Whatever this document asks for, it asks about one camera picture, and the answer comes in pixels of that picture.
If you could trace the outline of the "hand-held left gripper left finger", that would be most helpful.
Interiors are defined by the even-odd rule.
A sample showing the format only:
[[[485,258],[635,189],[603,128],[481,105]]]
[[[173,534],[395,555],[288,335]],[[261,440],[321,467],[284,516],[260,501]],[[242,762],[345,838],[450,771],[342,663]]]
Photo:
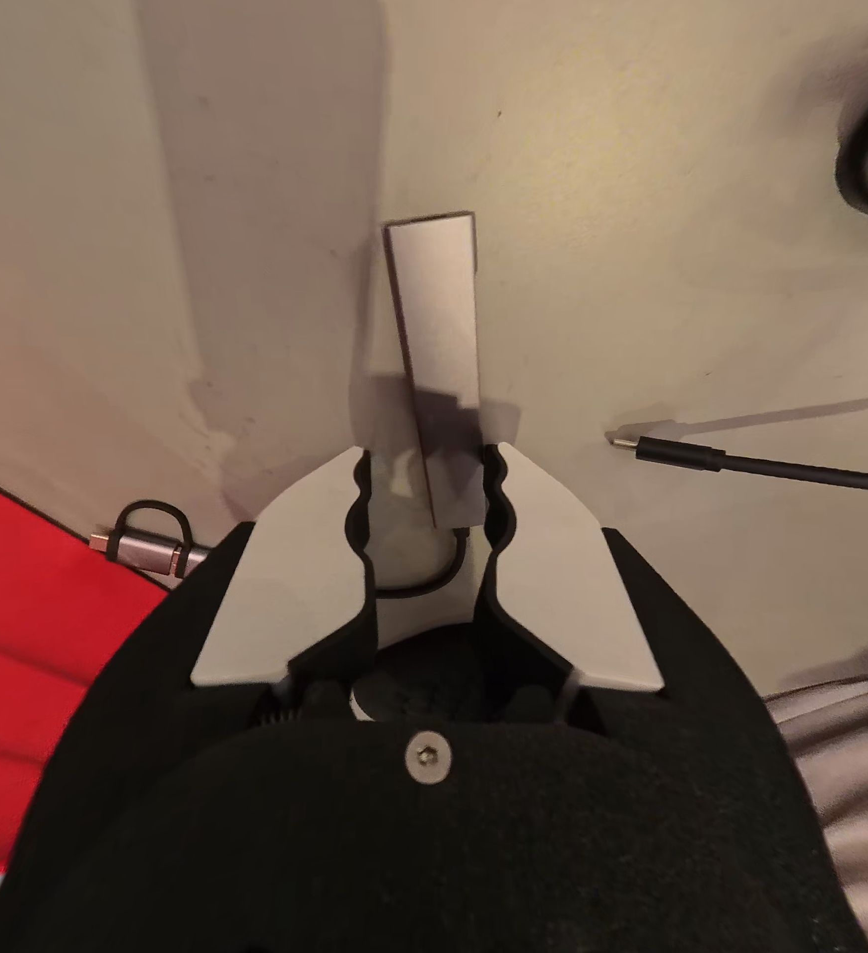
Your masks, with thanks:
[[[199,687],[267,683],[282,697],[350,684],[379,649],[370,453],[329,460],[253,524],[191,674]]]

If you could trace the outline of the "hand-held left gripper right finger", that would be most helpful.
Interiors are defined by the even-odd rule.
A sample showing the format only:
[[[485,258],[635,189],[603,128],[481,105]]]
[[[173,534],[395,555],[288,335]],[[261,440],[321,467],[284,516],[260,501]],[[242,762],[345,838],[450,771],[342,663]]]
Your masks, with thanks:
[[[600,521],[512,444],[484,450],[478,634],[502,699],[526,685],[654,695],[665,686]]]

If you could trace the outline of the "grey aluminium usb hub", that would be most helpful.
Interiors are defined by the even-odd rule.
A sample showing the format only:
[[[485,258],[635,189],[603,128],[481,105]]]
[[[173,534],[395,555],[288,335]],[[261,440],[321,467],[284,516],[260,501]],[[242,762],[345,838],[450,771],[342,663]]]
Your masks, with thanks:
[[[487,510],[475,213],[391,221],[381,238],[432,520],[469,529]]]

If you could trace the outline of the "red panel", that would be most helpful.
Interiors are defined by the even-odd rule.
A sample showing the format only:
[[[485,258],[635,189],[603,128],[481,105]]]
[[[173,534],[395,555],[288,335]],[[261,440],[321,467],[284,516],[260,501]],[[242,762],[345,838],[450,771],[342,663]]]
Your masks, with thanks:
[[[0,874],[70,717],[165,595],[0,492]]]

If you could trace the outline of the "grey cloth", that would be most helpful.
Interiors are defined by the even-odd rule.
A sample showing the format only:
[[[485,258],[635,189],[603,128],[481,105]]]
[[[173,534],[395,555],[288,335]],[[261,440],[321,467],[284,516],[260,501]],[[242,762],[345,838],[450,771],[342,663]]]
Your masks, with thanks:
[[[816,809],[838,878],[868,937],[868,676],[765,700]]]

